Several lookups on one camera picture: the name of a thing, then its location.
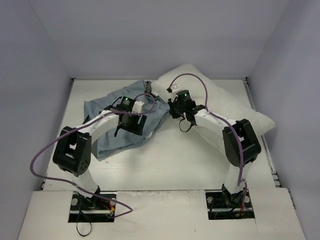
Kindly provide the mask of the white pillow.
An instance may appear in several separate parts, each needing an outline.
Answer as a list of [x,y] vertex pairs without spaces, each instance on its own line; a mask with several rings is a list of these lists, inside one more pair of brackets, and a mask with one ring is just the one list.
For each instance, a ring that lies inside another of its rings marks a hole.
[[[230,92],[217,86],[191,64],[183,64],[160,76],[158,80],[151,84],[151,91],[167,102],[171,98],[171,94],[167,91],[168,87],[177,76],[184,73],[194,74],[205,83],[208,91],[207,105],[211,112],[232,120],[249,120],[257,137],[276,127],[276,123],[271,118],[246,106]],[[205,105],[205,89],[196,77],[184,75],[179,77],[174,84],[178,84],[183,90],[189,90],[191,99],[197,105]],[[218,149],[226,157],[221,131],[218,133],[201,126],[196,126],[195,129],[206,142]]]

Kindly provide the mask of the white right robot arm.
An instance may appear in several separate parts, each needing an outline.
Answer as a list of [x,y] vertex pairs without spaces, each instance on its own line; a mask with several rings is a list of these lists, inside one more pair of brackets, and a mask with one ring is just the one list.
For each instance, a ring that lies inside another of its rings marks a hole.
[[222,149],[229,161],[229,170],[222,185],[221,200],[227,206],[239,201],[245,189],[245,181],[252,162],[261,153],[261,145],[251,123],[247,119],[227,120],[210,113],[202,104],[197,105],[188,90],[167,89],[169,113],[174,119],[182,118],[190,127],[201,127],[222,136]]

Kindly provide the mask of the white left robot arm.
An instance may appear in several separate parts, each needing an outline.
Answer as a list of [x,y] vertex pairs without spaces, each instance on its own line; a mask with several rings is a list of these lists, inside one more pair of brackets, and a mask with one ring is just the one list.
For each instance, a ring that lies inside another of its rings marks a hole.
[[72,182],[81,194],[82,204],[89,210],[100,204],[100,189],[89,171],[92,145],[103,134],[115,129],[142,136],[147,116],[143,114],[142,101],[137,97],[122,96],[120,103],[105,107],[99,115],[76,127],[64,127],[57,141],[52,160],[72,175]]

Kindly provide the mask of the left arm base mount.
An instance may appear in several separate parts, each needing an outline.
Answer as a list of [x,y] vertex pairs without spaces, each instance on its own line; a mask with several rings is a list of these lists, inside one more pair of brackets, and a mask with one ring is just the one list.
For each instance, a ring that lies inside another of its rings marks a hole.
[[98,197],[84,197],[78,192],[72,193],[70,201],[69,223],[113,223],[116,204]]

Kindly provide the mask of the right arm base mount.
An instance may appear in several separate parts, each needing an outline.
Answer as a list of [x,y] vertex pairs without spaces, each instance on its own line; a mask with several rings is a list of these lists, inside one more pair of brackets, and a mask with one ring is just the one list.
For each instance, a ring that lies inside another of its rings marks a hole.
[[254,219],[255,213],[249,191],[234,203],[227,203],[222,191],[206,191],[207,216],[210,221]]

